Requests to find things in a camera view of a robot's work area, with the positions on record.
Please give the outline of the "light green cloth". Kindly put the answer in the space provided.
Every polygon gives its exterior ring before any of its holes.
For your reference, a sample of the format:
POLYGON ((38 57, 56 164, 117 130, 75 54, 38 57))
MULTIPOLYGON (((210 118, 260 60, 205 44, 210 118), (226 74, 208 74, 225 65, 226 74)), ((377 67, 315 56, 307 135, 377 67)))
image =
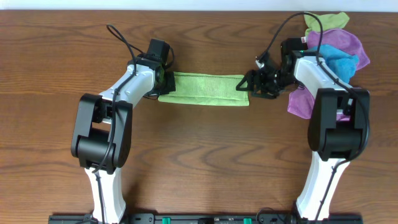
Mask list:
POLYGON ((175 72, 176 90, 159 96, 163 103, 205 106, 249 106, 248 94, 236 90, 243 75, 175 72))

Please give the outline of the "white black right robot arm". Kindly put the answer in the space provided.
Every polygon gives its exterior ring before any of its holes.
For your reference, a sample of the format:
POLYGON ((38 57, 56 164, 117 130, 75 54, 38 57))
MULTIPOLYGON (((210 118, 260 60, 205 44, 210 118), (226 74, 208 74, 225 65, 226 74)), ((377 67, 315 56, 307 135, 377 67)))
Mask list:
POLYGON ((257 58, 258 70, 248 71, 236 90, 275 99, 285 87, 300 83, 315 99, 307 132, 312 150, 310 170, 291 215, 281 221, 362 223, 361 215, 332 215, 329 206, 342 173, 367 145, 369 92, 341 81, 320 51, 308 50, 301 38, 283 41, 280 51, 281 66, 264 52, 257 58))

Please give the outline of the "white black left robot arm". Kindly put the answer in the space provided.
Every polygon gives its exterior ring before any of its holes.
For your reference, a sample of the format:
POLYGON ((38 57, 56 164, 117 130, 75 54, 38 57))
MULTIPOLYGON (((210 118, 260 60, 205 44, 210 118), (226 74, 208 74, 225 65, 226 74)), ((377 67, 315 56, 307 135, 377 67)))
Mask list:
POLYGON ((131 149, 132 111, 142 98, 175 91, 167 61, 173 55, 168 43, 151 39, 147 51, 127 63, 115 84, 97 95, 85 93, 79 100, 71 154, 90 180, 93 223, 120 223, 124 218, 121 168, 131 149))

